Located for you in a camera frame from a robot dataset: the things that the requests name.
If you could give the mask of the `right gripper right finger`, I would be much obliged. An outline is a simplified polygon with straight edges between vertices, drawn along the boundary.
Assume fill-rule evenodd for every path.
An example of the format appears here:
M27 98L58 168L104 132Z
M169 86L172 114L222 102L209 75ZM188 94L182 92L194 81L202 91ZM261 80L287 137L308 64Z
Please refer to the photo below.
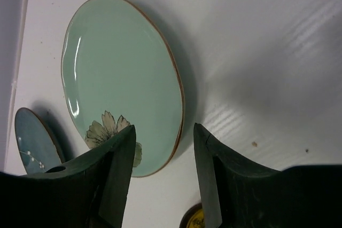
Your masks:
M207 227L341 227L341 166L277 171L220 142L203 125L193 143Z

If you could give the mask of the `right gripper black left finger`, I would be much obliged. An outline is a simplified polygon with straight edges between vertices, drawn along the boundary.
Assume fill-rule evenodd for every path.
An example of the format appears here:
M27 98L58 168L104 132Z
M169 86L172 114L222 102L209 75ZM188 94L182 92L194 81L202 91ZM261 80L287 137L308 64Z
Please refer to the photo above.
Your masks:
M1 173L1 227L121 227L133 170L130 125L44 173Z

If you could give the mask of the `small yellow patterned dish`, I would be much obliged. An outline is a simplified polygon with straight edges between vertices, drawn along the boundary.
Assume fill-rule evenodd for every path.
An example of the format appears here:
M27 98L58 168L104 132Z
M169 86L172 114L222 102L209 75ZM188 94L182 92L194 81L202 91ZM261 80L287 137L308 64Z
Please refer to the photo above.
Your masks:
M205 228L202 204L192 206L183 216L179 228Z

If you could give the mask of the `light green flower plate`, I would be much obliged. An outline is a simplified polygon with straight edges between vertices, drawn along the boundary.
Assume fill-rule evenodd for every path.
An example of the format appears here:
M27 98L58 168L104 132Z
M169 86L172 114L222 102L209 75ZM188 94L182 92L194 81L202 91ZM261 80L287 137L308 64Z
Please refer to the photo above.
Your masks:
M89 148L136 129L133 177L174 156L184 126L184 90L172 51L128 0L88 0L65 34L61 79L73 124Z

